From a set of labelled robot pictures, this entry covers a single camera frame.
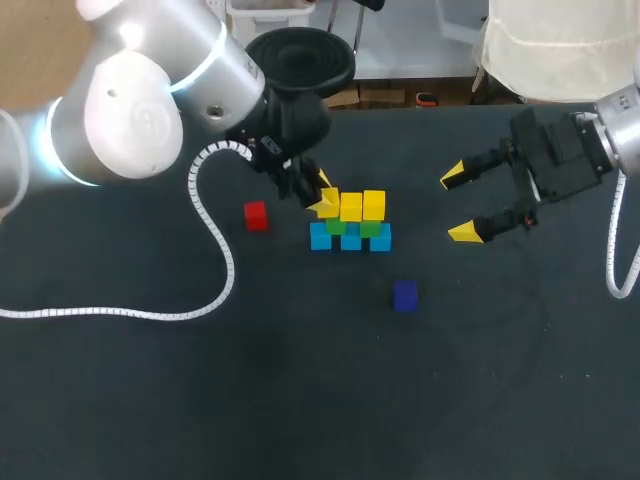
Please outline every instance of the green cube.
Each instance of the green cube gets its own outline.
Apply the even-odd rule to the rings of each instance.
[[[327,220],[327,233],[329,235],[344,235],[347,233],[347,224],[341,222],[340,218],[329,218]]]
[[[360,238],[373,238],[380,235],[381,222],[365,221],[360,223]]]

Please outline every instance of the white curtain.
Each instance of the white curtain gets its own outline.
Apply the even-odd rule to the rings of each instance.
[[[592,101],[633,82],[640,0],[490,0],[476,61],[510,90]]]

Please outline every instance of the cable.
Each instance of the cable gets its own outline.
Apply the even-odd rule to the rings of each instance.
[[[224,284],[224,288],[222,292],[218,295],[218,297],[213,300],[208,305],[199,308],[197,310],[193,310],[191,312],[185,313],[156,313],[156,312],[145,312],[141,310],[132,310],[129,308],[117,308],[117,307],[81,307],[81,308],[45,308],[42,310],[32,310],[25,312],[18,312],[13,310],[3,310],[0,309],[0,317],[7,318],[16,318],[21,320],[26,319],[37,319],[37,318],[49,318],[49,317],[68,317],[68,316],[79,316],[79,315],[115,315],[119,317],[134,317],[134,318],[144,318],[147,320],[159,320],[163,322],[176,322],[182,320],[191,320],[194,318],[202,317],[203,315],[207,315],[213,312],[216,308],[224,303],[227,299],[231,290],[233,288],[233,283],[235,280],[235,265],[233,262],[233,255],[231,254],[231,250],[229,249],[229,245],[227,241],[222,236],[222,233],[218,229],[211,217],[205,210],[202,202],[200,201],[200,195],[198,195],[198,172],[200,171],[200,167],[204,163],[205,160],[211,158],[215,153],[220,152],[222,150],[233,150],[237,152],[240,156],[242,156],[245,160],[252,160],[252,153],[246,146],[231,141],[222,141],[216,142],[209,145],[207,148],[202,150],[200,154],[196,157],[191,165],[191,169],[189,170],[188,177],[188,188],[189,195],[191,197],[191,202],[200,215],[200,218],[207,226],[211,234],[213,235],[214,240],[220,246],[220,250],[222,251],[222,255],[224,256],[224,260],[227,266],[227,280]]]
[[[618,234],[618,222],[620,221],[620,209],[622,208],[622,198],[624,196],[624,188],[627,183],[627,177],[620,171],[618,175],[618,186],[616,188],[616,194],[613,199],[613,210],[611,211],[611,223],[609,224],[609,239],[607,241],[607,287],[611,292],[611,295],[617,299],[627,298],[633,290],[633,286],[638,279],[638,273],[640,273],[640,246],[636,252],[636,256],[633,258],[631,268],[627,274],[627,278],[624,281],[622,289],[619,289],[616,285],[615,276],[615,258],[616,258],[616,236]]]

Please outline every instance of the dark table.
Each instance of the dark table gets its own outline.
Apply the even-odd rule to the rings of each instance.
[[[438,180],[515,112],[335,115],[315,157],[344,191],[387,191],[389,255],[312,253],[309,212],[232,155],[210,160],[231,298],[187,323],[0,321],[0,479],[640,477],[640,292],[615,301],[604,277],[615,174],[531,234],[447,235],[513,199],[506,167],[453,192]],[[28,200],[0,228],[0,305],[208,303],[224,264],[186,193],[192,137],[157,179]],[[242,206],[261,199],[272,228],[250,234]],[[629,210],[619,269],[640,241]],[[418,281],[418,314],[391,310],[396,279]]]

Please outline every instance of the cube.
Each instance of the cube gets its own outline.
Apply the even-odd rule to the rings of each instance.
[[[347,233],[340,237],[340,248],[344,251],[362,250],[362,239],[357,223],[347,224]]]
[[[363,220],[383,222],[386,209],[386,194],[384,190],[365,190],[362,208]]]
[[[322,223],[312,223],[309,226],[311,233],[311,250],[331,250],[331,235],[327,232],[327,226]]]
[[[372,237],[369,240],[369,250],[371,252],[390,252],[391,251],[391,225],[388,223],[380,224],[380,235]]]
[[[250,232],[264,232],[269,227],[264,202],[245,203],[244,218],[247,222],[247,230]]]
[[[398,280],[393,286],[393,309],[400,313],[418,310],[418,285],[413,280]]]
[[[371,238],[380,235],[380,222],[362,222],[360,224],[360,238]]]
[[[322,200],[315,205],[309,207],[310,210],[315,210],[318,214],[318,218],[337,218],[340,216],[340,192],[337,188],[323,188]]]
[[[362,221],[362,194],[343,193],[340,201],[340,220],[343,222]]]
[[[327,220],[327,232],[329,235],[344,235],[347,233],[347,224],[339,218],[330,218]]]

